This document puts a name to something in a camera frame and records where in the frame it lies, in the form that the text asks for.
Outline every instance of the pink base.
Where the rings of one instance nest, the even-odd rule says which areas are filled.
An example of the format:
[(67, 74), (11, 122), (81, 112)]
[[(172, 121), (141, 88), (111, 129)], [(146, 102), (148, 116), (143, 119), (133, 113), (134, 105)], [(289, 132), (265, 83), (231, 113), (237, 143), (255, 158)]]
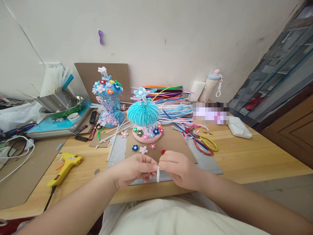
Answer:
[(158, 135), (155, 135), (154, 138), (148, 138), (148, 139), (144, 140), (142, 137), (139, 137), (136, 132), (132, 131), (132, 133), (133, 133), (134, 138), (136, 140), (138, 140), (139, 142), (144, 143), (144, 144), (152, 144), (152, 143), (156, 142), (162, 135), (162, 133), (160, 133)]

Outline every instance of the yellow scissors handle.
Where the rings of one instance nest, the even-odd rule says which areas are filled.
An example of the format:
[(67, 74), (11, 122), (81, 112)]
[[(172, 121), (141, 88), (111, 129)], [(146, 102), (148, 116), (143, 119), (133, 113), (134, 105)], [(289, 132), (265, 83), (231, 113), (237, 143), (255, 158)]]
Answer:
[[(217, 151), (218, 151), (217, 145), (214, 143), (213, 140), (209, 139), (208, 137), (202, 136), (202, 135), (200, 135), (199, 138), (202, 140), (202, 142), (203, 142), (209, 149), (211, 149), (211, 150), (214, 151), (214, 152), (217, 152)], [(210, 142), (214, 145), (215, 148), (213, 149), (211, 146), (209, 146), (208, 143), (204, 141), (204, 139), (210, 141)]]

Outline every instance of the pipe cleaner craft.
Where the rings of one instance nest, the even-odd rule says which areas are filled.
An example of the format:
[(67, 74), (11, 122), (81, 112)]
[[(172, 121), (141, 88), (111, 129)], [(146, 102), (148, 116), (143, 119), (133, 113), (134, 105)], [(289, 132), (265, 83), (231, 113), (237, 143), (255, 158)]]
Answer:
[(137, 102), (133, 103), (127, 111), (128, 120), (134, 124), (134, 138), (145, 144), (154, 143), (163, 133), (161, 123), (158, 121), (158, 107), (151, 102), (151, 98), (146, 98), (148, 94), (155, 91), (156, 89), (147, 91), (143, 87), (135, 90), (136, 97), (132, 97), (132, 99)]
[(98, 95), (98, 102), (106, 109), (100, 114), (98, 124), (103, 127), (115, 127), (125, 119), (125, 114), (121, 111), (121, 101), (118, 99), (123, 88), (118, 81), (112, 80), (111, 75), (108, 76), (105, 67), (98, 68), (98, 72), (103, 77), (101, 81), (95, 82), (92, 93)]

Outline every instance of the yellow glue gun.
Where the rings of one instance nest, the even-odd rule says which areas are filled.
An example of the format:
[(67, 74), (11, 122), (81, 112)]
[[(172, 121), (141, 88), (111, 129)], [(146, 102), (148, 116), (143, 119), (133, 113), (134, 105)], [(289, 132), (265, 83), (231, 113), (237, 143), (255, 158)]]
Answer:
[(67, 173), (72, 168), (72, 166), (79, 165), (83, 160), (82, 157), (72, 153), (61, 153), (61, 156), (62, 159), (65, 160), (65, 163), (58, 168), (61, 170), (57, 174), (57, 176), (47, 184), (49, 187), (59, 185), (62, 182), (62, 180), (66, 177)]

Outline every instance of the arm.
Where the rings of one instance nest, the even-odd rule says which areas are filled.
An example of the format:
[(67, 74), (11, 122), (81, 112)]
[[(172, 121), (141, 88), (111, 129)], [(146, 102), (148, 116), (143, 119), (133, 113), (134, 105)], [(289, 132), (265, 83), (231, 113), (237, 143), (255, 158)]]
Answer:
[(178, 186), (203, 193), (234, 219), (270, 234), (313, 234), (313, 223), (303, 216), (243, 185), (199, 169), (182, 153), (166, 151), (159, 167)]
[(135, 154), (95, 176), (35, 218), (22, 234), (87, 234), (120, 187), (135, 179), (149, 181), (156, 173), (152, 158)]

